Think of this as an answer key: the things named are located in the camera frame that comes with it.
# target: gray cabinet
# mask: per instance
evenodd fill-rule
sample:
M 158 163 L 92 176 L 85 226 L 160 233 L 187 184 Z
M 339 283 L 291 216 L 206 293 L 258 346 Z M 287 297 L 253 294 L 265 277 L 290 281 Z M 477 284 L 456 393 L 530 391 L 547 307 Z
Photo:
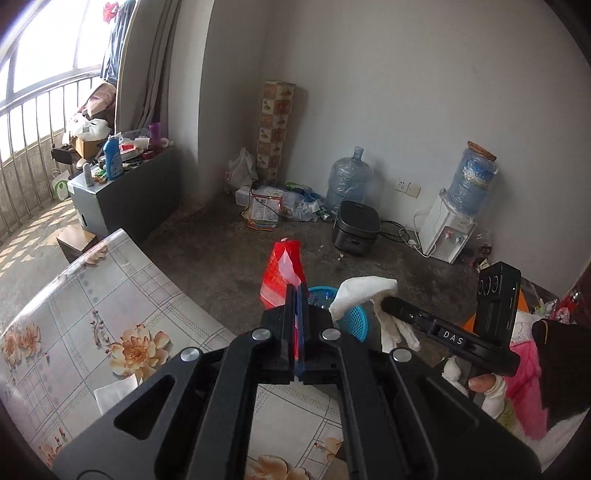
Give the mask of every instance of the gray cabinet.
M 141 242 L 180 204 L 180 159 L 168 147 L 103 185 L 87 187 L 80 174 L 68 182 L 68 190 L 85 230 L 105 237 L 122 228 Z

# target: white plastic bag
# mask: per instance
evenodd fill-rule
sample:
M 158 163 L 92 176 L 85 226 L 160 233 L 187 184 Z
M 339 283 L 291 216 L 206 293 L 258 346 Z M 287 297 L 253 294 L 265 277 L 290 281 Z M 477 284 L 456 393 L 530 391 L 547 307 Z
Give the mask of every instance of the white plastic bag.
M 87 120 L 81 113 L 75 114 L 70 119 L 68 130 L 70 131 L 70 135 L 74 135 L 85 142 L 103 140 L 111 133 L 107 120 L 101 118 Z
M 238 156 L 228 162 L 225 175 L 226 187 L 229 190 L 238 190 L 245 185 L 250 186 L 253 180 L 258 180 L 256 165 L 246 147 L 242 147 Z

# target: tall decorative box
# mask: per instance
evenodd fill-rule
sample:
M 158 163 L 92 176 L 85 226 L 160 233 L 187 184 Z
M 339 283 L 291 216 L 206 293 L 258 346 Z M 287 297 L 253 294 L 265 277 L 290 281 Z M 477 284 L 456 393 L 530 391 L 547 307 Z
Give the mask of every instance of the tall decorative box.
M 277 182 L 287 120 L 295 91 L 296 86 L 293 83 L 265 82 L 256 142 L 256 171 L 260 181 L 267 185 Z

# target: metal railing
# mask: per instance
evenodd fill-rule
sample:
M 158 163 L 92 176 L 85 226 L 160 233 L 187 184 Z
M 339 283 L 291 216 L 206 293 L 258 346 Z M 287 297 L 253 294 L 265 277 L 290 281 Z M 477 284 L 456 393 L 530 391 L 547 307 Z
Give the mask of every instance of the metal railing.
M 0 102 L 0 147 L 8 146 L 8 152 L 0 148 L 0 244 L 5 235 L 22 226 L 25 217 L 32 218 L 32 208 L 41 210 L 44 202 L 55 201 L 52 171 L 56 167 L 63 171 L 66 166 L 62 164 L 60 168 L 60 164 L 53 162 L 51 146 L 61 146 L 59 136 L 100 80 L 98 74 L 93 68 L 53 77 Z

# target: wall socket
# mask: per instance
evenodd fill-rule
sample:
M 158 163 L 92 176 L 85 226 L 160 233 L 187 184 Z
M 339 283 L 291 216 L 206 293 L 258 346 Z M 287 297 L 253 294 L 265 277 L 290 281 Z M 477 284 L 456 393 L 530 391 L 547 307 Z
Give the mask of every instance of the wall socket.
M 403 180 L 403 179 L 398 179 L 398 182 L 396 183 L 396 189 L 399 192 L 402 193 L 406 193 L 408 191 L 408 186 L 410 185 L 409 181 Z

